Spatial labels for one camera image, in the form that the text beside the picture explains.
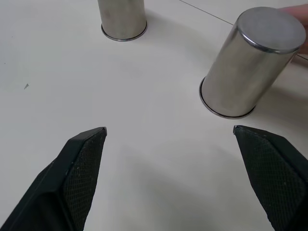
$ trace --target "white table surface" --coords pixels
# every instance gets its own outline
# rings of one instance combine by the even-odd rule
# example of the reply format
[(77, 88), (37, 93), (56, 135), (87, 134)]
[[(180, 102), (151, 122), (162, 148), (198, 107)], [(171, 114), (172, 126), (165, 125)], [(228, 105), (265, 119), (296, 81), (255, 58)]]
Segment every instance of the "white table surface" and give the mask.
[(217, 117), (198, 88), (231, 25), (179, 0), (145, 5), (147, 32), (120, 43), (96, 0), (0, 1), (0, 225), (69, 138), (106, 126), (85, 230), (273, 230), (232, 128), (308, 157), (308, 62), (289, 64), (249, 117)]

